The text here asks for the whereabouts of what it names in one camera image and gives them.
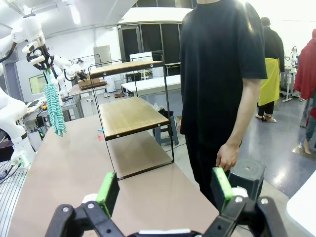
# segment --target black t-shirt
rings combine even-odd
[[[242,79],[266,79],[263,27],[239,0],[198,4],[181,32],[181,132],[207,146],[226,143],[241,100]]]
[[[280,70],[282,73],[285,72],[284,66],[284,47],[283,42],[277,32],[271,30],[270,27],[266,26],[263,28],[263,34],[265,37],[265,57],[276,58],[280,60]]]

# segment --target ceiling light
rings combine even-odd
[[[81,23],[81,19],[80,19],[80,13],[77,10],[76,6],[71,4],[69,5],[69,9],[71,12],[71,16],[73,17],[73,21],[76,25],[79,25]]]

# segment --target sandal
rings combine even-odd
[[[264,115],[264,117],[266,118],[266,121],[267,122],[277,122],[276,120],[275,120],[275,118],[271,115],[271,116],[269,116],[269,115]]]
[[[256,118],[257,118],[260,122],[267,122],[267,119],[266,119],[264,116],[260,117],[258,114],[256,114]]]

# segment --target metal shelf frame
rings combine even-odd
[[[101,68],[97,68],[97,66],[104,65],[104,64],[109,64],[109,63],[118,63],[118,62],[121,62],[122,64],[127,65],[126,63],[128,61],[120,59],[120,60],[113,60],[113,61],[107,61],[107,62],[100,62],[100,63],[96,63],[96,64],[91,64],[89,66],[89,68],[88,68],[88,72],[89,72],[90,78],[93,79],[93,78],[113,76],[113,75],[117,75],[117,74],[127,73],[127,72],[132,72],[133,71],[134,82],[135,82],[135,87],[136,87],[136,96],[138,97],[137,84],[136,84],[136,80],[135,80],[135,71],[148,69],[148,68],[163,67],[164,87],[165,87],[165,95],[166,95],[167,111],[168,111],[168,120],[169,120],[169,122],[166,123],[166,124],[170,124],[170,117],[171,117],[171,115],[170,115],[169,95],[168,95],[168,87],[167,87],[167,79],[166,79],[166,77],[167,77],[167,65],[164,63],[165,62],[164,56],[162,54],[160,56],[161,56],[161,60],[160,61],[154,61],[154,63],[142,64],[142,65],[139,64],[138,66],[124,67],[124,69],[122,67],[120,68],[119,66],[117,66],[117,70],[112,70],[111,72],[102,71]],[[97,71],[97,73],[93,73],[92,72],[93,68],[97,68],[97,70],[94,70],[94,71]],[[94,94],[94,98],[95,98],[96,104],[98,104],[98,99],[97,99],[97,96],[96,96],[96,93],[95,93],[95,87],[93,86],[94,82],[93,82],[93,80],[90,80],[90,82],[91,82],[91,85],[92,85],[92,88],[93,88],[93,94]],[[99,119],[101,121],[102,129],[104,131],[104,127],[103,127],[103,122],[102,122],[99,106],[97,106],[97,110],[98,110],[98,114],[99,114]],[[171,126],[169,126],[169,134],[173,134]],[[105,135],[104,132],[103,132],[103,135],[104,135],[104,139],[105,139],[105,142],[106,142],[106,145],[107,145],[107,148],[108,148],[106,135]],[[166,165],[174,163],[174,147],[173,147],[173,137],[172,137],[172,135],[170,135],[170,142],[171,142],[171,153],[172,153],[172,160],[171,161],[165,162],[165,163],[160,164],[160,165],[156,165],[156,166],[151,167],[151,168],[140,170],[140,171],[134,172],[132,174],[125,175],[123,177],[119,177],[118,180],[123,180],[123,179],[126,179],[126,178],[130,178],[130,177],[133,177],[133,176],[136,176],[136,175],[139,175],[139,174],[151,171],[151,170],[155,170],[155,169],[158,169],[160,167],[163,167],[163,166],[166,166]]]

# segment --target hand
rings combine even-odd
[[[181,131],[181,121],[182,120],[180,119],[180,121],[178,122],[178,131],[179,131],[180,134],[181,134],[181,132],[180,132]]]
[[[238,155],[239,146],[224,144],[217,153],[216,166],[223,168],[225,172],[231,170],[236,165]]]

